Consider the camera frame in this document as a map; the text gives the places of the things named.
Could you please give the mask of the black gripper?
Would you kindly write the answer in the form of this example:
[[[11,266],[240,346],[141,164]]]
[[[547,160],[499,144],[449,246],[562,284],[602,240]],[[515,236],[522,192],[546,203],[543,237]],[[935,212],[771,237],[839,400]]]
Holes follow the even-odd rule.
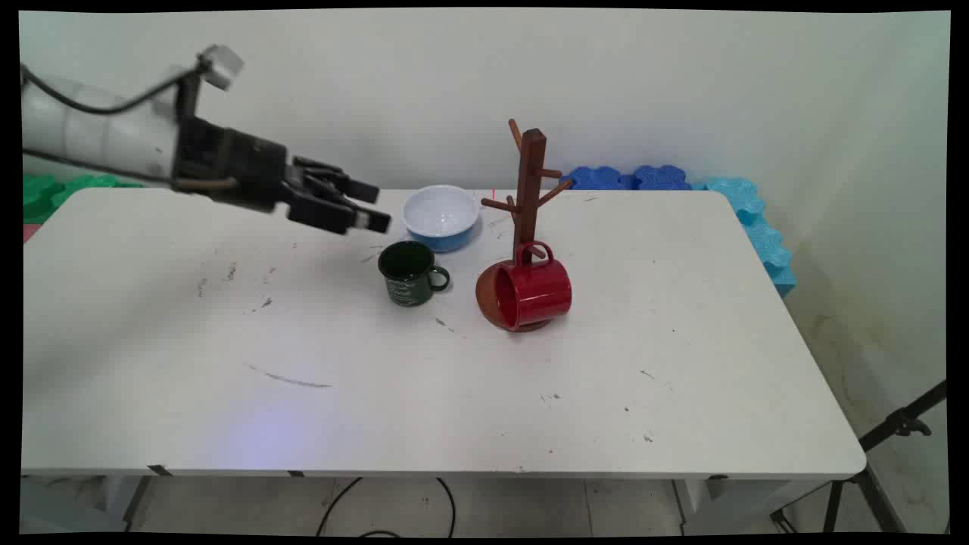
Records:
[[[353,179],[337,166],[294,157],[300,184],[310,193],[292,194],[286,183],[287,158],[284,145],[192,117],[179,128],[173,190],[263,213],[286,203],[288,220],[339,235],[388,231],[390,214],[339,200],[376,204],[376,186]]]

